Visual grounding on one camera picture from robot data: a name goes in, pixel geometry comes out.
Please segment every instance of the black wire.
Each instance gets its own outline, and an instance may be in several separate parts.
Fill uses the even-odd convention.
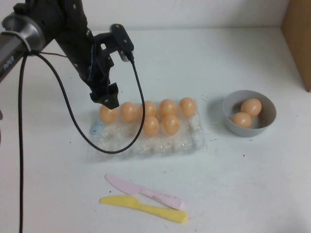
[[[55,55],[55,56],[60,56],[60,57],[66,57],[65,55],[61,55],[61,54],[58,54],[58,53],[54,53],[54,52],[40,52],[41,54],[46,54],[46,55]]]
[[[24,213],[24,147],[23,147],[23,116],[22,116],[22,94],[25,64],[28,55],[25,55],[20,67],[18,84],[18,135],[19,135],[19,233],[23,232]]]
[[[139,82],[139,79],[138,79],[138,74],[137,74],[137,71],[136,71],[136,67],[135,67],[135,63],[134,61],[132,62],[132,66],[133,66],[133,70],[134,70],[134,73],[135,73],[135,78],[136,78],[136,82],[137,82],[137,85],[138,85],[138,89],[139,89],[139,93],[140,93],[140,97],[141,97],[141,102],[142,102],[142,121],[141,121],[141,124],[140,124],[140,128],[136,134],[136,136],[134,137],[133,141],[126,147],[124,147],[123,149],[121,150],[117,150],[117,151],[108,151],[108,150],[103,150],[99,147],[97,147],[95,144],[93,144],[86,136],[85,134],[82,132],[82,130],[80,129],[76,119],[74,118],[74,115],[73,115],[73,112],[71,110],[71,106],[70,106],[70,103],[69,103],[69,100],[68,100],[68,97],[67,97],[67,94],[66,94],[66,91],[64,89],[64,86],[63,86],[63,83],[59,77],[59,75],[57,74],[57,71],[55,70],[55,68],[53,67],[53,65],[42,55],[38,54],[38,53],[34,53],[35,56],[41,58],[49,67],[50,69],[52,70],[52,72],[54,73],[55,77],[57,78],[57,81],[60,85],[60,88],[63,92],[63,95],[64,95],[64,98],[65,98],[65,102],[66,102],[66,105],[67,105],[67,108],[68,108],[68,111],[69,111],[69,114],[70,114],[70,117],[75,125],[75,127],[77,128],[77,130],[79,131],[79,133],[81,134],[81,136],[85,139],[85,141],[87,141],[93,148],[99,150],[100,152],[103,152],[103,153],[106,153],[106,154],[118,154],[118,153],[121,153],[127,149],[129,149],[135,142],[136,140],[138,139],[140,133],[141,133],[141,130],[142,130],[142,127],[143,127],[143,124],[144,124],[144,121],[145,121],[145,115],[146,115],[146,110],[145,110],[145,101],[144,101],[144,96],[143,96],[143,93],[142,93],[142,90],[141,90],[141,86],[140,86],[140,82]]]
[[[43,53],[43,54],[60,55],[60,54],[57,54],[57,53],[56,54],[53,54],[53,53]],[[53,67],[53,65],[45,57],[43,57],[39,53],[28,53],[28,54],[26,54],[23,57],[23,61],[21,63],[20,74],[19,74],[19,85],[18,85],[18,135],[19,135],[19,166],[20,166],[20,168],[19,168],[19,170],[20,170],[20,172],[19,172],[19,233],[23,233],[23,206],[24,206],[24,203],[23,203],[23,194],[24,194],[24,149],[23,149],[23,126],[22,126],[22,124],[23,124],[23,121],[22,121],[22,89],[23,89],[23,79],[24,79],[24,70],[25,70],[26,60],[27,60],[27,57],[29,55],[35,55],[35,56],[39,57],[40,59],[42,59],[50,67],[50,69],[54,73],[54,75],[57,78],[57,81],[58,81],[58,83],[60,85],[60,88],[61,88],[62,93],[64,95],[65,102],[66,102],[66,105],[67,105],[67,108],[68,108],[68,111],[69,111],[69,114],[70,114],[70,117],[71,117],[75,127],[77,128],[77,130],[79,131],[81,136],[85,139],[85,141],[87,141],[93,148],[99,150],[100,152],[107,153],[107,154],[117,154],[117,153],[121,153],[121,152],[129,149],[136,142],[136,140],[138,139],[138,137],[139,137],[139,135],[141,133],[141,130],[142,130],[142,127],[143,127],[143,124],[144,124],[144,121],[145,121],[145,115],[146,115],[145,100],[144,100],[144,96],[143,96],[142,89],[141,89],[141,86],[140,86],[138,74],[137,74],[137,71],[136,71],[135,62],[134,62],[134,59],[131,59],[131,63],[132,63],[133,70],[134,70],[134,73],[135,73],[135,78],[136,78],[136,82],[137,82],[137,85],[138,85],[138,89],[139,89],[139,93],[140,93],[140,97],[141,97],[141,102],[142,102],[142,120],[141,120],[140,128],[139,128],[136,136],[134,137],[133,141],[128,146],[126,146],[125,148],[123,148],[121,150],[108,151],[108,150],[103,150],[103,149],[97,147],[95,144],[93,144],[84,135],[84,133],[80,129],[77,121],[75,120],[73,112],[71,110],[71,106],[70,106],[68,97],[67,97],[67,94],[66,94],[66,91],[65,91],[65,88],[63,86],[63,83],[62,83],[59,75],[57,74],[57,71]]]

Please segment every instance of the clear plastic egg carton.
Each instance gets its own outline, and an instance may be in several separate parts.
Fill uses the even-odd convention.
[[[198,110],[195,115],[187,118],[183,116],[180,109],[178,109],[177,117],[180,121],[180,128],[174,135],[165,133],[163,125],[161,124],[162,117],[159,114],[160,102],[155,102],[157,106],[157,119],[159,120],[160,127],[158,134],[153,137],[145,135],[141,131],[137,141],[126,151],[114,154],[111,156],[142,156],[142,155],[170,155],[176,153],[191,153],[196,150],[206,149],[203,129]],[[141,119],[139,117],[140,104],[136,104],[138,110],[138,117],[135,122],[127,123],[123,121],[120,116],[120,108],[118,108],[118,118],[112,124],[103,123],[100,118],[96,119],[90,133],[91,141],[99,148],[109,151],[116,151],[123,149],[132,142],[136,136]]]

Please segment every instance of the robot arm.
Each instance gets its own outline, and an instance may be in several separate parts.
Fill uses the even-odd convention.
[[[110,109],[119,106],[118,86],[109,79],[110,54],[118,51],[122,60],[134,62],[134,45],[122,25],[93,36],[81,0],[26,0],[13,9],[2,21],[0,82],[27,51],[41,52],[55,39],[91,89],[91,99]]]

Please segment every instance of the brown egg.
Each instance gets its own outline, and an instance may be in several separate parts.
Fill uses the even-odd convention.
[[[242,104],[241,112],[257,117],[261,111],[261,102],[258,99],[249,99]]]
[[[244,128],[252,126],[252,118],[247,113],[236,113],[231,118],[231,121]]]
[[[147,116],[143,127],[144,133],[148,137],[153,137],[159,131],[159,121],[154,116]]]
[[[152,101],[145,101],[145,107],[146,107],[146,117],[156,116],[157,109],[156,109],[155,103],[153,103]],[[142,104],[140,105],[140,108],[139,108],[139,115],[140,115],[140,118],[142,118]]]
[[[177,113],[177,106],[176,103],[173,100],[163,100],[160,103],[160,113],[161,116],[167,116],[167,115],[176,115]]]
[[[121,105],[120,114],[124,121],[133,122],[137,117],[137,107],[131,102],[125,102]]]
[[[99,117],[101,120],[106,124],[111,124],[116,121],[118,116],[118,110],[115,109],[109,109],[106,106],[102,105],[99,110]]]
[[[195,114],[196,111],[196,103],[191,98],[183,98],[179,102],[179,107],[181,108],[182,113],[185,117],[191,117]]]
[[[173,135],[179,130],[179,119],[175,115],[167,115],[161,121],[167,134]]]

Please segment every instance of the gray bowl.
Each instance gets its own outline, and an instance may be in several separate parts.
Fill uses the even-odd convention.
[[[253,118],[253,124],[250,129],[243,128],[230,119],[235,114],[241,111],[241,106],[244,101],[256,98],[261,102],[262,109],[259,115]],[[276,118],[276,108],[274,104],[266,96],[256,91],[241,90],[228,95],[223,103],[223,111],[225,115],[225,125],[233,133],[241,137],[253,137],[265,131]]]

